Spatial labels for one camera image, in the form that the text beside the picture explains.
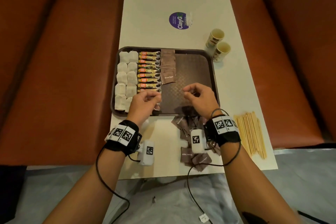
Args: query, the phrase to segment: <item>forearm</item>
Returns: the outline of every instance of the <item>forearm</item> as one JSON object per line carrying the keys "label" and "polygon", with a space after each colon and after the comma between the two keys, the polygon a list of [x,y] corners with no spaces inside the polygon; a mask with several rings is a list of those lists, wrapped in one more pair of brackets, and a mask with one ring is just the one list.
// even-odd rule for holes
{"label": "forearm", "polygon": [[[221,146],[223,163],[233,158],[238,147],[238,143],[225,143]],[[243,147],[237,158],[224,169],[230,192],[240,214],[253,214],[262,218],[265,223],[300,223],[299,217]]]}
{"label": "forearm", "polygon": [[[104,150],[98,161],[99,173],[114,190],[125,154]],[[44,224],[91,224],[103,222],[112,193],[99,180],[93,165],[50,213]]]}

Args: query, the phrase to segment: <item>white tea bag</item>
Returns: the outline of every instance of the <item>white tea bag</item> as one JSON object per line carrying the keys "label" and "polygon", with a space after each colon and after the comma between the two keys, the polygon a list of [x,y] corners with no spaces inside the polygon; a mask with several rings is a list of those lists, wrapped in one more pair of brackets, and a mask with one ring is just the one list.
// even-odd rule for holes
{"label": "white tea bag", "polygon": [[128,72],[128,66],[127,66],[127,64],[125,62],[120,62],[118,64],[117,68],[118,68],[118,73],[119,72],[125,72],[125,73]]}
{"label": "white tea bag", "polygon": [[120,57],[120,62],[125,62],[127,64],[129,63],[129,53],[128,52],[120,52],[119,57]]}
{"label": "white tea bag", "polygon": [[138,84],[138,78],[137,78],[136,72],[129,71],[127,73],[127,81],[128,81],[128,83]]}
{"label": "white tea bag", "polygon": [[115,86],[114,90],[115,95],[125,95],[126,94],[126,85],[123,83],[118,83]]}
{"label": "white tea bag", "polygon": [[131,106],[132,98],[127,98],[125,101],[125,112],[129,111],[129,107]]}
{"label": "white tea bag", "polygon": [[129,62],[138,62],[139,60],[139,53],[136,51],[129,52]]}
{"label": "white tea bag", "polygon": [[128,72],[134,71],[137,73],[138,71],[138,64],[136,62],[130,62],[128,63]]}
{"label": "white tea bag", "polygon": [[123,83],[123,84],[127,85],[128,84],[127,74],[125,72],[119,72],[119,73],[117,73],[117,82],[118,83]]}
{"label": "white tea bag", "polygon": [[126,105],[126,96],[125,95],[116,95],[114,102],[114,109],[118,111],[124,111]]}
{"label": "white tea bag", "polygon": [[129,83],[126,86],[126,97],[131,98],[137,94],[137,86],[135,84]]}

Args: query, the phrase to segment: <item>left hand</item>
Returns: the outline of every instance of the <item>left hand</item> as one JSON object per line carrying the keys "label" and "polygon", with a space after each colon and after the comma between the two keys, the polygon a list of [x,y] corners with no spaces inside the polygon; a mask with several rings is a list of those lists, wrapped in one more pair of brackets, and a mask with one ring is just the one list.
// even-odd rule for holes
{"label": "left hand", "polygon": [[127,120],[130,120],[141,127],[141,125],[152,114],[152,111],[157,103],[161,102],[161,93],[144,90],[136,94],[132,98],[131,106],[129,107]]}

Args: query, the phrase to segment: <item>right hand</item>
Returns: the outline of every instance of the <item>right hand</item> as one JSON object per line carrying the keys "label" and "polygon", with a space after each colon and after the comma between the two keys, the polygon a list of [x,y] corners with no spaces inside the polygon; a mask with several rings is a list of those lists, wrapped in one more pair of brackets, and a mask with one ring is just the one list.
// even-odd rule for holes
{"label": "right hand", "polygon": [[[182,90],[184,91],[184,98],[189,100],[199,115],[205,117],[207,120],[211,118],[213,110],[219,108],[215,93],[210,87],[200,83],[193,83],[185,86]],[[199,97],[193,95],[196,92],[200,94]],[[222,114],[222,112],[218,110],[214,112],[213,116],[218,114]]]}

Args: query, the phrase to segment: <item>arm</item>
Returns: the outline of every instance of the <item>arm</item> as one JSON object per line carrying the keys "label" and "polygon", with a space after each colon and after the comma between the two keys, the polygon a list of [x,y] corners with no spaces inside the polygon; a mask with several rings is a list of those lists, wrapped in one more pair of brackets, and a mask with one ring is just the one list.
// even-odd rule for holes
{"label": "arm", "polygon": [[[133,97],[127,120],[139,128],[152,113],[154,106],[161,102],[161,94],[143,91]],[[106,184],[115,190],[124,164],[122,151],[104,149],[98,161],[98,169]],[[56,208],[49,214],[44,224],[96,224],[102,223],[111,202],[112,193],[99,180],[93,165]]]}
{"label": "arm", "polygon": [[[213,91],[207,86],[194,83],[183,91],[196,111],[208,120],[212,111],[219,108]],[[198,98],[192,95],[195,92],[200,93]],[[219,114],[222,112],[216,111],[214,116]],[[234,157],[238,147],[239,143],[230,142],[221,146],[223,163]],[[301,223],[243,147],[237,158],[224,169],[233,200],[245,223]]]}

